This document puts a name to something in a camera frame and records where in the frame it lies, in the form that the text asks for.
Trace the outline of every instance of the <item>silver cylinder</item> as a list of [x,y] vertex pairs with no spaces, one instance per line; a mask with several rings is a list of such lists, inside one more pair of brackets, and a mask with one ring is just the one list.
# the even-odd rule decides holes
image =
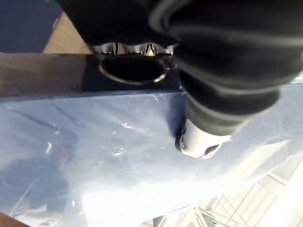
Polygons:
[[191,120],[187,119],[179,145],[181,152],[185,155],[208,159],[212,157],[230,137],[230,135],[216,136],[209,134],[199,129]]

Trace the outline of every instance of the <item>wooden surface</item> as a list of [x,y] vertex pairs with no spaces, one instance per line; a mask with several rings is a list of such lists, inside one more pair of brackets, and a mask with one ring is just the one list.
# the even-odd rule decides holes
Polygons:
[[45,46],[44,53],[82,53],[90,50],[65,13],[54,22],[53,33]]

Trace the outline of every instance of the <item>blue surface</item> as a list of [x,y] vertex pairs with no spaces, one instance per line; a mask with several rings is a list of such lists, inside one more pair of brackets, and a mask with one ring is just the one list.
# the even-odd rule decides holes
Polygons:
[[[183,123],[181,92],[2,102],[0,194],[12,203],[7,209],[0,202],[0,211],[32,227],[50,220],[58,220],[60,227],[133,227],[167,211],[202,204],[233,184],[226,181],[229,172],[257,148],[285,142],[276,152],[265,150],[269,158],[260,154],[238,183],[300,151],[302,91],[301,84],[285,86],[271,112],[252,121],[208,160],[188,157],[174,147]],[[68,147],[74,158],[50,167],[50,155]],[[27,184],[23,192],[12,190],[20,182]],[[30,216],[38,205],[36,213],[52,211],[52,216]]]
[[42,52],[60,14],[55,0],[0,1],[0,52]]

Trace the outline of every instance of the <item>hole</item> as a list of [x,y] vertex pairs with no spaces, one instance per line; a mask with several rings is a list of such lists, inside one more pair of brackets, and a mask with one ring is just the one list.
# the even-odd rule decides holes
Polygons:
[[116,56],[106,58],[99,66],[106,77],[124,84],[156,83],[166,76],[164,67],[148,56]]
[[214,145],[214,146],[211,146],[209,148],[206,149],[205,151],[205,155],[208,155],[210,152],[213,152],[214,150],[216,150],[217,148],[219,147],[219,144],[218,145]]

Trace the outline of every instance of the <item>clear plastic wrap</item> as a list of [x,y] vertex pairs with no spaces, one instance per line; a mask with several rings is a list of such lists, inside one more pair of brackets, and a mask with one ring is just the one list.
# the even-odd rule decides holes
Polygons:
[[179,153],[181,92],[0,104],[0,211],[32,226],[136,226],[252,182],[301,151],[302,84],[214,157]]

